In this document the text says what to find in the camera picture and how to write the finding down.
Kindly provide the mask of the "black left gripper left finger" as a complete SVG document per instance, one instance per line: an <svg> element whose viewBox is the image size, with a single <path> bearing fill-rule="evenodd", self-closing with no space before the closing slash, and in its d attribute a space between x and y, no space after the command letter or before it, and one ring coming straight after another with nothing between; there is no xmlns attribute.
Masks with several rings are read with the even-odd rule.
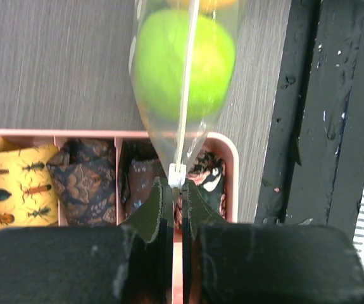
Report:
<svg viewBox="0 0 364 304"><path fill-rule="evenodd" d="M171 303L172 190L117 226L0 231L0 303Z"/></svg>

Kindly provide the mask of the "clear zip top bag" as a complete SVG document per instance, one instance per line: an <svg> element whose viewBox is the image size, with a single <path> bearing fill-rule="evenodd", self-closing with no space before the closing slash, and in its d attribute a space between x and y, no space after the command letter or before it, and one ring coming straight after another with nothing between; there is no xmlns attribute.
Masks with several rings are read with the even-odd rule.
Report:
<svg viewBox="0 0 364 304"><path fill-rule="evenodd" d="M203 10L135 1L129 74L141 120L180 188L227 99L244 1Z"/></svg>

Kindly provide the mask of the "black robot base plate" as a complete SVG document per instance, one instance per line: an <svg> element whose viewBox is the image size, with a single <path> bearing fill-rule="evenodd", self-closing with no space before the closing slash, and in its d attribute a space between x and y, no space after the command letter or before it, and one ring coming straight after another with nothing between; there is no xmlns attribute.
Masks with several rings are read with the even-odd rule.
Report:
<svg viewBox="0 0 364 304"><path fill-rule="evenodd" d="M364 185L364 1L293 1L257 224L352 233Z"/></svg>

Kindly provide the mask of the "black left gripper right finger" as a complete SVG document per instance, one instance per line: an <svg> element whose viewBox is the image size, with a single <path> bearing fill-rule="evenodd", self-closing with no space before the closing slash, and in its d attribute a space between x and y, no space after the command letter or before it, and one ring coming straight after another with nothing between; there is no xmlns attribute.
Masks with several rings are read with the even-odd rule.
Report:
<svg viewBox="0 0 364 304"><path fill-rule="evenodd" d="M182 190L184 303L364 303L350 239L326 225L227 222Z"/></svg>

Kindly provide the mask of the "peach fruit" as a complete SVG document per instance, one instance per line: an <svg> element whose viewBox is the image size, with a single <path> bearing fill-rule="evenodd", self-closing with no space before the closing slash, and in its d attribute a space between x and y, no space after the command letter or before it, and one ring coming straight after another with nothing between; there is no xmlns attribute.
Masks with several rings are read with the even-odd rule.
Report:
<svg viewBox="0 0 364 304"><path fill-rule="evenodd" d="M169 0L168 3L171 5L180 4L182 6L188 7L190 5L190 0ZM199 7L201 10L217 10L225 6L231 6L236 3L236 0L200 0Z"/></svg>

